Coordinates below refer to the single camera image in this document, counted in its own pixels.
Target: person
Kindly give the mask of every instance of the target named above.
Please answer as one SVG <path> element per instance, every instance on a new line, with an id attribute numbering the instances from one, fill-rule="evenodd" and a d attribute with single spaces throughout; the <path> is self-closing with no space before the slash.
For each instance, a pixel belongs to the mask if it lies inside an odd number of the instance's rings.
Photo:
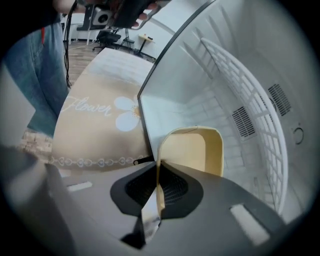
<path id="1" fill-rule="evenodd" d="M 19 1 L 14 16 L 26 23 L 4 43 L 3 61 L 13 80 L 35 108 L 28 128 L 53 138 L 60 110 L 68 95 L 59 13 L 67 14 L 74 0 Z M 3 10 L 10 4 L 5 1 Z M 77 5 L 74 13 L 86 8 Z M 145 13 L 139 19 L 147 18 Z"/>

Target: floor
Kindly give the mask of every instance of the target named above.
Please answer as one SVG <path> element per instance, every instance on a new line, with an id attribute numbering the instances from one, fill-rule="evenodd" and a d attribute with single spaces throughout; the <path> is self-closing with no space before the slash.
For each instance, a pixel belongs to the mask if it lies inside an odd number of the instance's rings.
<path id="1" fill-rule="evenodd" d="M 72 85 L 99 53 L 100 49 L 93 51 L 93 47 L 98 45 L 98 43 L 86 45 L 85 41 L 78 41 L 72 42 L 69 46 L 69 80 Z M 27 129 L 22 137 L 19 148 L 36 155 L 41 161 L 48 163 L 52 150 L 52 138 Z"/>

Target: grey panel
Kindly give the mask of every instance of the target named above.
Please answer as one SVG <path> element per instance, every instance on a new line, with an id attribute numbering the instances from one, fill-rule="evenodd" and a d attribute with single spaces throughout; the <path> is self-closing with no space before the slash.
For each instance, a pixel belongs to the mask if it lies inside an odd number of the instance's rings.
<path id="1" fill-rule="evenodd" d="M 110 197 L 112 184 L 138 168 L 110 171 L 80 177 L 68 177 L 64 184 L 74 185 L 86 181 L 93 186 L 71 193 L 72 198 L 94 222 L 117 239 L 133 231 L 136 218 L 122 214 Z M 166 219 L 153 240 L 142 251 L 153 255 L 186 256 L 234 255 L 253 250 L 253 245 L 232 216 L 230 207 L 244 203 L 249 212 L 274 235 L 284 226 L 281 218 L 267 205 L 232 181 L 191 168 L 175 165 L 197 179 L 204 190 L 200 205 L 187 217 Z"/>
<path id="2" fill-rule="evenodd" d="M 18 146 L 35 113 L 35 108 L 20 91 L 7 67 L 0 64 L 0 144 Z"/>

